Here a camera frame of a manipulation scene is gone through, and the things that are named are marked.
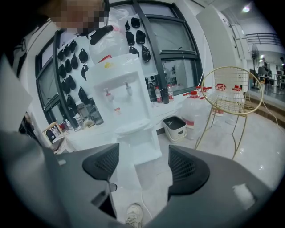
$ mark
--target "water dispenser tap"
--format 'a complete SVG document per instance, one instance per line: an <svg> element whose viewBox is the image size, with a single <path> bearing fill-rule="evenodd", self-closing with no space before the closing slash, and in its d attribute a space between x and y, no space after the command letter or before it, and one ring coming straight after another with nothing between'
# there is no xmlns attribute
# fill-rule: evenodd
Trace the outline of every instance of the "water dispenser tap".
<svg viewBox="0 0 285 228"><path fill-rule="evenodd" d="M104 90L106 91L106 97L108 101L112 102L114 100L114 96L111 93L109 93L108 88L105 88Z"/></svg>
<svg viewBox="0 0 285 228"><path fill-rule="evenodd" d="M132 90L132 87L129 86L129 83L127 81L124 82L126 84L126 90L128 92L128 94L131 96L133 95L133 90Z"/></svg>

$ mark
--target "wire mesh chair back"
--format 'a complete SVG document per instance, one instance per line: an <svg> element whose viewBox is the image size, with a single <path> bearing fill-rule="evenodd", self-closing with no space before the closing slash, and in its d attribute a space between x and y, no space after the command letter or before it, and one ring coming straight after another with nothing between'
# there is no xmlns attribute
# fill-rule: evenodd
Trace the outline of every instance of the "wire mesh chair back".
<svg viewBox="0 0 285 228"><path fill-rule="evenodd" d="M218 110L233 115L247 115L254 112L262 103L263 92L258 79L245 69L235 66L219 67L204 77L202 85L210 77L213 78L212 93L207 97L202 90L206 100ZM256 80L260 92L259 103L253 104L250 99L249 82Z"/></svg>

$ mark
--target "shoelace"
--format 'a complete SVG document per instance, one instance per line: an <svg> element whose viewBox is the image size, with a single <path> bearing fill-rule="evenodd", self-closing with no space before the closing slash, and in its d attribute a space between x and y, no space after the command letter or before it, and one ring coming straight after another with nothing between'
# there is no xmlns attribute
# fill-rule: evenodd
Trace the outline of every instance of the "shoelace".
<svg viewBox="0 0 285 228"><path fill-rule="evenodd" d="M126 220L126 223L135 228L135 226L134 226L135 221L136 221L135 216L129 216L128 219Z"/></svg>

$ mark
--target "standing fan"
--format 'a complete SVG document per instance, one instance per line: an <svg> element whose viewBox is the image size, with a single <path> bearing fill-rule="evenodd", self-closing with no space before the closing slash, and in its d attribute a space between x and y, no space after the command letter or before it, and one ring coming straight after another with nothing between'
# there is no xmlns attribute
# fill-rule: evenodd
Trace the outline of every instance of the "standing fan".
<svg viewBox="0 0 285 228"><path fill-rule="evenodd" d="M258 51L258 48L257 48L256 44L252 45L251 57L252 57L252 61L253 61L254 76L256 76L255 67L258 68L258 66L259 66L259 51ZM254 83L254 85L251 88L259 90L258 87L255 87L255 80L254 80L253 83Z"/></svg>

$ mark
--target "white floor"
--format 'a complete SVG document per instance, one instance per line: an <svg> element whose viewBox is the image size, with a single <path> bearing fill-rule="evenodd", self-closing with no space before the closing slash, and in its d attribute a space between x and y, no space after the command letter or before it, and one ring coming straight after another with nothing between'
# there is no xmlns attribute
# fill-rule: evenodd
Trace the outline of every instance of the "white floor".
<svg viewBox="0 0 285 228"><path fill-rule="evenodd" d="M244 118L240 118L235 132L236 138L242 132L243 123ZM233 126L226 123L223 123L222 126L213 126L205 134L198 149L231 159L234 152L234 141L229 132L232 130ZM117 218L123 223L126 219L126 210L132 203L139 203L143 207L143 225L151 220L149 212L152 217L155 217L167 204L168 187L172 185L172 174L168 166L168 145L170 142L165 134L158 137L162 157L136 166L141 189L126 189L120 186L116 172L110 180L118 185L118 189L112 193L112 197ZM194 148L195 142L184 139L178 145ZM284 148L285 136L277 125L257 114L250 114L244 138L234 160L274 190L284 174ZM149 212L144 207L142 198Z"/></svg>

